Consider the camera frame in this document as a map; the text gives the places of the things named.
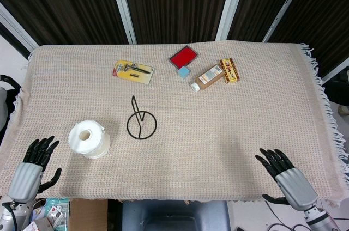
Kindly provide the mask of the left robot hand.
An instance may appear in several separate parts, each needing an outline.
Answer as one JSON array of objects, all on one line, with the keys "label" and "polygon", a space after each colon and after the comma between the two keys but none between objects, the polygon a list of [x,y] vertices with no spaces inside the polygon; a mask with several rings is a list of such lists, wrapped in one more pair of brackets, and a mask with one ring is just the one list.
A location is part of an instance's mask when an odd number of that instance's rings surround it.
[{"label": "left robot hand", "polygon": [[59,141],[54,136],[33,141],[18,165],[11,181],[8,196],[18,204],[35,200],[36,196],[54,186],[59,180],[62,169],[57,168],[48,182],[42,183],[43,173]]}]

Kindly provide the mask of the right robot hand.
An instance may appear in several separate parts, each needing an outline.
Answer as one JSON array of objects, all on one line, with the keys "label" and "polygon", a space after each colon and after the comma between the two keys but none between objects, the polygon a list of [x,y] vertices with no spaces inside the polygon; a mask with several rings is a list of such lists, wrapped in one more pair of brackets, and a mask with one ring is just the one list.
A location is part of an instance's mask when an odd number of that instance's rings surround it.
[{"label": "right robot hand", "polygon": [[283,197],[275,198],[268,194],[262,197],[273,204],[290,205],[297,211],[307,211],[316,205],[318,194],[305,175],[293,165],[290,159],[279,149],[260,149],[263,156],[255,158],[261,162],[280,188]]}]

